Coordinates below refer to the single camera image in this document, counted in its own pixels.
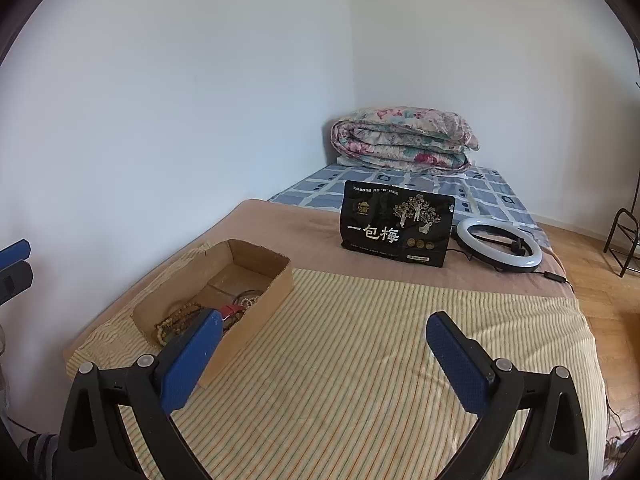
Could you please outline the striped yellow blanket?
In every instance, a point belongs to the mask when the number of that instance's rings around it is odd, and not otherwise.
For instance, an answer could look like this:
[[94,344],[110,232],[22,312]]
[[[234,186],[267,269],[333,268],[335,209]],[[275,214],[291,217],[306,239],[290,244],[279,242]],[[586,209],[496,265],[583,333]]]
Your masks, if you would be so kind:
[[[294,269],[292,292],[209,386],[175,416],[216,479],[431,479],[474,424],[427,347],[447,312],[495,358],[572,375],[589,477],[603,467],[604,382],[576,297],[477,292]],[[131,317],[139,292],[66,360],[130,364],[158,348]]]

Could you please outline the blue checkered bed sheet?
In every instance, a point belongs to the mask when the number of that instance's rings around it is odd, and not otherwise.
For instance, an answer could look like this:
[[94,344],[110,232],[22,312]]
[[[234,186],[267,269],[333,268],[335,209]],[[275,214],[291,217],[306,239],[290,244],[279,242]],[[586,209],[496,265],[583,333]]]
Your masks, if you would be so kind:
[[466,217],[486,217],[511,222],[529,233],[538,245],[547,249],[551,247],[547,234],[537,226],[500,172],[485,167],[473,167],[453,176],[438,176],[332,164],[272,196],[270,200],[276,204],[337,212],[343,203],[347,181],[393,185],[418,192],[449,195],[456,200],[454,222]]

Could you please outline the black snack bag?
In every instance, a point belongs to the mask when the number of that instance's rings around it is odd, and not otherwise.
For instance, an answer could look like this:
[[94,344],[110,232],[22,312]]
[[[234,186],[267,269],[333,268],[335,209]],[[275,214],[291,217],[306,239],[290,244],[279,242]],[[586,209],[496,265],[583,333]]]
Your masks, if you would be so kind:
[[424,266],[444,265],[454,198],[386,184],[345,183],[340,217],[342,247]]

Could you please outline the black clothes rack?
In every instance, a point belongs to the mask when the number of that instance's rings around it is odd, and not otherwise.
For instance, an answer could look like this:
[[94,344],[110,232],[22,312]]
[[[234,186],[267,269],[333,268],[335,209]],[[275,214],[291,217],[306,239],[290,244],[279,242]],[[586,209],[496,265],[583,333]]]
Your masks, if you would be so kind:
[[616,214],[605,240],[603,253],[612,257],[615,263],[614,273],[623,278],[625,275],[639,274],[639,177],[634,182],[631,203],[622,207]]

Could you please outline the brown cardboard box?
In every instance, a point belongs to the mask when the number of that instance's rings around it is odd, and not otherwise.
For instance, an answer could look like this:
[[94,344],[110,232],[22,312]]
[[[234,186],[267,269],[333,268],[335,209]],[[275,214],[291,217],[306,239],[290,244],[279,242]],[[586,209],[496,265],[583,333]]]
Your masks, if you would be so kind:
[[210,358],[198,381],[205,388],[257,336],[292,289],[288,257],[245,240],[224,240],[201,244],[171,263],[143,289],[131,317],[158,348],[157,326],[187,304],[219,310],[253,296],[254,304],[229,328]]

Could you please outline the brown bed cover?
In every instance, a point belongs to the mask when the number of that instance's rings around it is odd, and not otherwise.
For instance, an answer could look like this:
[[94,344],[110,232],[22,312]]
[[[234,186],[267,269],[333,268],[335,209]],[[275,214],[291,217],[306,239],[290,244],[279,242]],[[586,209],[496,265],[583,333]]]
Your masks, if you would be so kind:
[[476,259],[468,259],[456,243],[449,244],[445,263],[441,268],[351,252],[342,247],[338,222],[340,215],[336,212],[286,206],[263,200],[244,200],[201,236],[145,274],[101,312],[63,350],[63,359],[69,360],[100,324],[122,310],[172,264],[185,256],[193,255],[202,246],[213,246],[232,238],[278,252],[288,257],[295,269],[477,292],[570,299],[576,297],[569,284],[548,280],[539,271],[501,273]]

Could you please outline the folded floral quilt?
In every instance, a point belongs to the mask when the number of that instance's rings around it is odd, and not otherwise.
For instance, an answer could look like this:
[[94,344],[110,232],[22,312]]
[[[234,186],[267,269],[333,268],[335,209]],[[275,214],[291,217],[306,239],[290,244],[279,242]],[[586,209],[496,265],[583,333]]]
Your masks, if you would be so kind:
[[411,106],[355,110],[334,122],[330,141],[344,165],[436,174],[468,169],[480,149],[462,116]]

